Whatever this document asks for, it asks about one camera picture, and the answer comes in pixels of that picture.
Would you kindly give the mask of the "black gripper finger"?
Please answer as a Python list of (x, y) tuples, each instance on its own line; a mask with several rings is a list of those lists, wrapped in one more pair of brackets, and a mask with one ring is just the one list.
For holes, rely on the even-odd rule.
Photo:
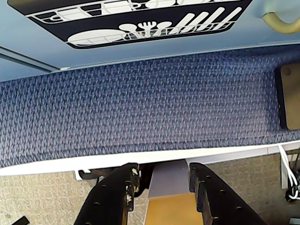
[(116, 168), (89, 192), (74, 222), (75, 225), (126, 225), (139, 191), (137, 163)]
[(217, 174), (201, 163), (189, 164), (189, 191), (205, 225), (265, 225), (266, 222)]

